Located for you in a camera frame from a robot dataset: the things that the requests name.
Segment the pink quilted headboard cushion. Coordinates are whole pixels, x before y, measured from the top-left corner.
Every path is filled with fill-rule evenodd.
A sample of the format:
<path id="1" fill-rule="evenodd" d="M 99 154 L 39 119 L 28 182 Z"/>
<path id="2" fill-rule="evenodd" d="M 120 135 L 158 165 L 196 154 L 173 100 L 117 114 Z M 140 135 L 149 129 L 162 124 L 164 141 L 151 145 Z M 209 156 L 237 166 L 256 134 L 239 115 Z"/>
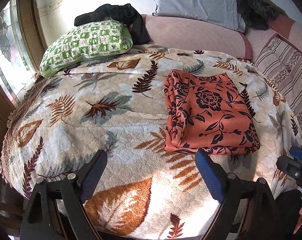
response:
<path id="1" fill-rule="evenodd" d="M 255 61 L 263 48 L 273 37 L 279 37 L 302 53 L 302 25 L 293 19 L 280 15 L 269 22 L 268 30 L 246 28 L 245 36 L 251 44 L 252 61 Z"/>

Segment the black garment on pillow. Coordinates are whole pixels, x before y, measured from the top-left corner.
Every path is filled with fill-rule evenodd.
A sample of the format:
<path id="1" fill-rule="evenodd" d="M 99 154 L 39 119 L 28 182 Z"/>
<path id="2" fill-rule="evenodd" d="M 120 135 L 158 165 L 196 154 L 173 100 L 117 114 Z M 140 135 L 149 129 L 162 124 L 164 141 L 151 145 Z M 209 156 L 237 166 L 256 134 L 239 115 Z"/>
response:
<path id="1" fill-rule="evenodd" d="M 130 3 L 125 5 L 103 4 L 93 12 L 76 16 L 74 25 L 78 27 L 91 22 L 104 21 L 107 18 L 131 28 L 130 34 L 133 45 L 148 44 L 151 41 L 142 15 Z"/>

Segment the grey pillow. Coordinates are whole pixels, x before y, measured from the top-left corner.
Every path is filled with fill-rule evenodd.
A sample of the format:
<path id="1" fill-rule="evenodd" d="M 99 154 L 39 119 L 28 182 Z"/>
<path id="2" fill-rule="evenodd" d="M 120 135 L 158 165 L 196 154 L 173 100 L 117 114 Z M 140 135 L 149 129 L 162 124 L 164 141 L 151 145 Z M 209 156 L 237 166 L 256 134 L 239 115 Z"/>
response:
<path id="1" fill-rule="evenodd" d="M 243 33 L 245 22 L 237 0 L 154 0 L 154 16 L 189 18 Z"/>

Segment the pink quilted bolster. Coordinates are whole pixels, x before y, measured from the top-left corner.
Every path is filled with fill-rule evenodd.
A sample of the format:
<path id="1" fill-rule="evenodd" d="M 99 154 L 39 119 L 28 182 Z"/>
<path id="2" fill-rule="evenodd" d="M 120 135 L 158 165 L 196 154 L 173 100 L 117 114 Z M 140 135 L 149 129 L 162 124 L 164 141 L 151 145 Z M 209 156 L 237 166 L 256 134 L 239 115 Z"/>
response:
<path id="1" fill-rule="evenodd" d="M 251 44 L 244 34 L 187 18 L 143 15 L 151 44 L 182 50 L 209 50 L 251 60 Z"/>

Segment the green white patterned pillow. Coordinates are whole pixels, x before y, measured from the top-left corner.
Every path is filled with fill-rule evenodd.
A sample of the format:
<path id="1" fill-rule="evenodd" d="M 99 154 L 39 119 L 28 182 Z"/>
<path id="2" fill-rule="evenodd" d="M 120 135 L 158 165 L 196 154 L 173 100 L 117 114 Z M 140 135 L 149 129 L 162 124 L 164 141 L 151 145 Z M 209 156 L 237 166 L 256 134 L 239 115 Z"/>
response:
<path id="1" fill-rule="evenodd" d="M 74 27 L 44 52 L 40 75 L 49 78 L 75 63 L 124 54 L 133 46 L 129 29 L 111 18 Z"/>

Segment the striped floral cushion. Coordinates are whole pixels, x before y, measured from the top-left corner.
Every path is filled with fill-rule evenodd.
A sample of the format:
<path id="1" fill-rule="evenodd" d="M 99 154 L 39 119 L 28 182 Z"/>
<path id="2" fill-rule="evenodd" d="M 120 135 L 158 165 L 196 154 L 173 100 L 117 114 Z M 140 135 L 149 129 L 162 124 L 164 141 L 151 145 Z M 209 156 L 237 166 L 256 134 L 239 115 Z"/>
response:
<path id="1" fill-rule="evenodd" d="M 273 37 L 260 52 L 255 66 L 285 97 L 302 129 L 302 53 Z"/>

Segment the stained glass window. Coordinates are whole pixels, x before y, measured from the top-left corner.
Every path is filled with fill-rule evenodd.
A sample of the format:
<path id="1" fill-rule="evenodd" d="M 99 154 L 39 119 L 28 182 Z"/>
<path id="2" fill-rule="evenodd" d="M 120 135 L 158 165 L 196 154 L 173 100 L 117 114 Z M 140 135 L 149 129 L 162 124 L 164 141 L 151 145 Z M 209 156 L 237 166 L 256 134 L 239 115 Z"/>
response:
<path id="1" fill-rule="evenodd" d="M 18 24 L 17 2 L 10 0 L 0 12 L 0 86 L 14 106 L 35 83 L 35 73 Z"/>

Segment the leaf pattern bed blanket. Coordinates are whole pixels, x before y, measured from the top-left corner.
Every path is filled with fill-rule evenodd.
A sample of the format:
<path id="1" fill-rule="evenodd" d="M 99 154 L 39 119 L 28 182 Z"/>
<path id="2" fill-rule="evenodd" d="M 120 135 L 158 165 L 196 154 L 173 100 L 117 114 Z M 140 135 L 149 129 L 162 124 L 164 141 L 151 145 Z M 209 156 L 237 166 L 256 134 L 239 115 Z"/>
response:
<path id="1" fill-rule="evenodd" d="M 245 180 L 266 179 L 274 196 L 295 183 L 276 167 L 302 148 L 299 121 L 254 66 L 216 51 L 138 46 L 39 79 L 8 120 L 0 172 L 24 197 L 38 178 L 62 180 L 102 149 L 107 166 L 85 210 L 101 231 L 139 239 L 196 237 L 218 209 L 191 154 L 165 150 L 163 80 L 172 69 L 227 74 L 245 98 L 261 148 L 213 161 Z"/>

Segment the dark furry garment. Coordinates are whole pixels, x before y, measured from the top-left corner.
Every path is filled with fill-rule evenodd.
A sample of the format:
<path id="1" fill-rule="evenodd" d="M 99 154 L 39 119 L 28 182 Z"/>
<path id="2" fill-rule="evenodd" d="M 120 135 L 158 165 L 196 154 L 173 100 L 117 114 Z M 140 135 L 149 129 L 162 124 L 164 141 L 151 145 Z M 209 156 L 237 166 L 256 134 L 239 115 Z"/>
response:
<path id="1" fill-rule="evenodd" d="M 268 30 L 269 22 L 286 12 L 270 0 L 237 0 L 237 9 L 245 25 L 255 30 Z"/>

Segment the orange floral garment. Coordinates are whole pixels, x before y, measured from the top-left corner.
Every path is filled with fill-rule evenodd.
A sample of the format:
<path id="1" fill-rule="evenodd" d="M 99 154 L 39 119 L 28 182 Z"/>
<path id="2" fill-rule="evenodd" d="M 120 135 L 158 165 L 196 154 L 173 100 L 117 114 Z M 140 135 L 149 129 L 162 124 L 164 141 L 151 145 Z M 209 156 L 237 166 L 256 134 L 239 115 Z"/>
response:
<path id="1" fill-rule="evenodd" d="M 173 69 L 163 85 L 167 152 L 247 155 L 259 150 L 253 115 L 227 74 L 195 76 Z"/>

